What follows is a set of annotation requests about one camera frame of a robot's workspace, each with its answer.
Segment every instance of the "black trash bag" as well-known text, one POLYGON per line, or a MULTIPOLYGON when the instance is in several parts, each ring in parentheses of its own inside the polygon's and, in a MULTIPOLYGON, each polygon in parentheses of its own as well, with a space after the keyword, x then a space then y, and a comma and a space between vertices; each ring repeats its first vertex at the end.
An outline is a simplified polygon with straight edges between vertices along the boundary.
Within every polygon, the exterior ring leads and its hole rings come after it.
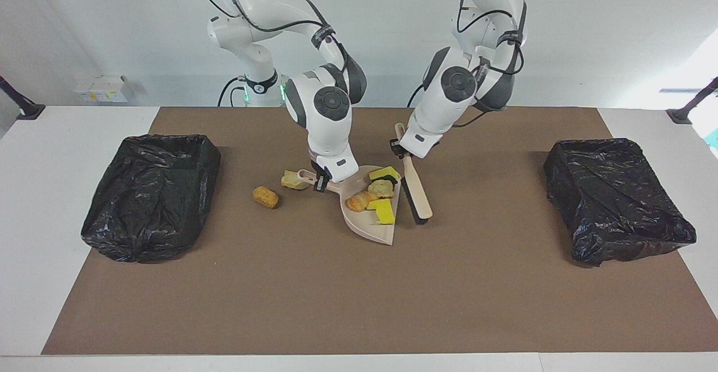
POLYGON ((206 136, 128 137, 97 187, 83 241, 128 263, 189 250, 210 213, 220 160, 206 136))
POLYGON ((576 261, 597 267, 606 260, 637 260, 696 242, 696 230, 631 140, 558 142, 544 171, 549 199, 572 234, 576 261))

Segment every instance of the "yellow sponge piece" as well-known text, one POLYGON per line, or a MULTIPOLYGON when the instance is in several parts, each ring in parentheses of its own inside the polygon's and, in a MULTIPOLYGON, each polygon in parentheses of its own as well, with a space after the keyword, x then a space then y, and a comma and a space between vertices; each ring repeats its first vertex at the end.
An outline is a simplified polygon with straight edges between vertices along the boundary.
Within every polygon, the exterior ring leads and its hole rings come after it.
POLYGON ((372 201, 367 209, 376 211, 380 224, 394 224, 395 219, 391 200, 372 201))
POLYGON ((390 166, 369 173, 369 179, 372 181, 389 180, 394 185, 396 185, 397 183, 399 183, 399 180, 402 179, 402 176, 399 175, 397 170, 390 166))

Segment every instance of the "gray circular joint cap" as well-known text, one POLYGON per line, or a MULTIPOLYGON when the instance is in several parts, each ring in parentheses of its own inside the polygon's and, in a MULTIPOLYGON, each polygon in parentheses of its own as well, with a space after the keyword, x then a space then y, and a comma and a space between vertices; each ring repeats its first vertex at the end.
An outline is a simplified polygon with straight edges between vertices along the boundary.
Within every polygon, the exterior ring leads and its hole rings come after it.
POLYGON ((349 113, 349 96, 336 86, 327 86, 315 94, 315 108, 321 116, 332 121, 341 121, 349 113))
POLYGON ((441 76, 441 88, 447 99, 460 103, 476 94, 476 80, 466 68, 451 67, 441 76))

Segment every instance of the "teal object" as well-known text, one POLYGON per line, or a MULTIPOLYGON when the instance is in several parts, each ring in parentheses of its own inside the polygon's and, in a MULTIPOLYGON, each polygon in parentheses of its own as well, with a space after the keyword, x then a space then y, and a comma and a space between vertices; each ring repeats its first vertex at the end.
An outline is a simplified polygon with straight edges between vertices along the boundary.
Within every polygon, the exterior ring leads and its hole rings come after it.
POLYGON ((718 149, 718 129, 706 137, 706 144, 718 149))

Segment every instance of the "white table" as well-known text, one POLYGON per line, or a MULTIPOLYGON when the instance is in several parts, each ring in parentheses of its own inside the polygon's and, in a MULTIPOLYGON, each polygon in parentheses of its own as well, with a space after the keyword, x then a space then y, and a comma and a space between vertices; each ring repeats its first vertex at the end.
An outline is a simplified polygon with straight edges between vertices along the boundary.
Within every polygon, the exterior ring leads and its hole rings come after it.
MULTIPOLYGON (((41 357, 87 257, 79 239, 90 199, 121 140, 146 134, 157 108, 49 107, 0 139, 0 370, 500 370, 711 371, 718 352, 425 356, 41 357)), ((697 227, 680 251, 718 314, 718 160, 662 111, 602 109, 615 137, 646 152, 664 188, 697 227)))

